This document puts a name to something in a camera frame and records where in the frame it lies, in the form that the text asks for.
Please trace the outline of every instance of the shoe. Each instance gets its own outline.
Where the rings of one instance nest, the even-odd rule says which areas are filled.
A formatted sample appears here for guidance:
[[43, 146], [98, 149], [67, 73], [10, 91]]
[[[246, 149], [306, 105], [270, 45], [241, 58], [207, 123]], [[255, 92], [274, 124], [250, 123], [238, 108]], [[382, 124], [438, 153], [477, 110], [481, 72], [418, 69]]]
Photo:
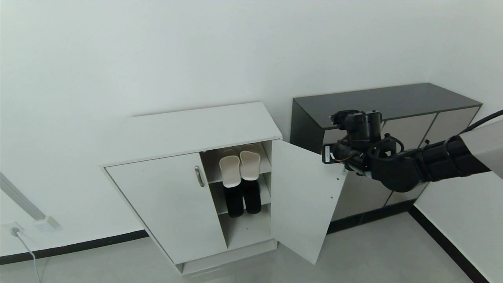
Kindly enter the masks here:
[[244, 145], [239, 153], [241, 159], [241, 178], [246, 181], [255, 181], [260, 174], [260, 154], [256, 145]]
[[239, 164], [239, 157], [235, 150], [226, 150], [223, 152], [219, 165], [224, 187], [233, 188], [241, 183]]
[[246, 212], [249, 214], [259, 213], [262, 209], [259, 183], [256, 180], [243, 180], [239, 187], [244, 197], [244, 203], [246, 204]]
[[243, 215], [243, 194], [240, 186], [233, 188], [223, 188], [223, 195], [225, 197], [225, 204], [227, 211], [231, 218], [237, 218]]

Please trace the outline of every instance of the beige slipper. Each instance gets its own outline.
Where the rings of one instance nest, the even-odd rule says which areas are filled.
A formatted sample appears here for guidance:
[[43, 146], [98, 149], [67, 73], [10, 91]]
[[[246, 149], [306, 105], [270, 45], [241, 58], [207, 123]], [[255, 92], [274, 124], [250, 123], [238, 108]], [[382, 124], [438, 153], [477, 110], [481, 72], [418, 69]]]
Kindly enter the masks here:
[[241, 158], [241, 178], [246, 181], [254, 181], [260, 175], [260, 150], [256, 145], [244, 145], [239, 153]]
[[220, 159], [220, 171], [222, 172], [222, 183], [226, 188], [236, 187], [241, 183], [239, 174], [239, 157], [235, 150], [226, 150]]

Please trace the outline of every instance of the black boot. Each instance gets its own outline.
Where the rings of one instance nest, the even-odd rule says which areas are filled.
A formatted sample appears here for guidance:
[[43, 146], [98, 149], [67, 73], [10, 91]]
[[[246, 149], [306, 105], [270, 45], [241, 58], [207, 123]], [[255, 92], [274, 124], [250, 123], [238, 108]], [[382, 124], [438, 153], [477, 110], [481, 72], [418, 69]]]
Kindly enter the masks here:
[[246, 204], [246, 212], [249, 214], [257, 214], [262, 209], [260, 201], [260, 188], [257, 181], [241, 180], [239, 185]]
[[241, 185], [233, 188], [223, 188], [225, 204], [227, 205], [229, 216], [232, 218], [243, 215], [243, 194], [241, 193], [240, 187]]

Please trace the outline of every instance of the open cabinet door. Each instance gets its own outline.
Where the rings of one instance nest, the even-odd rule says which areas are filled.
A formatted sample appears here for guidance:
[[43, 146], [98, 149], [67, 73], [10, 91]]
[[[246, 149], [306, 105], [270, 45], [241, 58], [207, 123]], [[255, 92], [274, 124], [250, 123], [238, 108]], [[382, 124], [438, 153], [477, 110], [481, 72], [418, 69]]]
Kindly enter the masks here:
[[344, 185], [342, 164], [276, 139], [272, 144], [272, 236], [315, 264]]

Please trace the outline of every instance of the white wall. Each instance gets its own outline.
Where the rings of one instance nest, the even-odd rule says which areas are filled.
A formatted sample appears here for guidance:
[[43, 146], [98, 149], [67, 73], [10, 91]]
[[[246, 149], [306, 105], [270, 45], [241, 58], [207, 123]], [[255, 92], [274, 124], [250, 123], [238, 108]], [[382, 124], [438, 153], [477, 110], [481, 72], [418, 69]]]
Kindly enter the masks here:
[[[288, 139], [291, 98], [426, 81], [452, 3], [2, 1], [1, 171], [63, 231], [5, 195], [32, 249], [141, 226], [98, 169], [126, 117], [264, 101]], [[1, 255], [25, 252], [8, 231]]]
[[[503, 109], [503, 2], [457, 7], [429, 82], [483, 102], [479, 120]], [[494, 173], [430, 184], [416, 206], [491, 282], [503, 281], [503, 180]]]

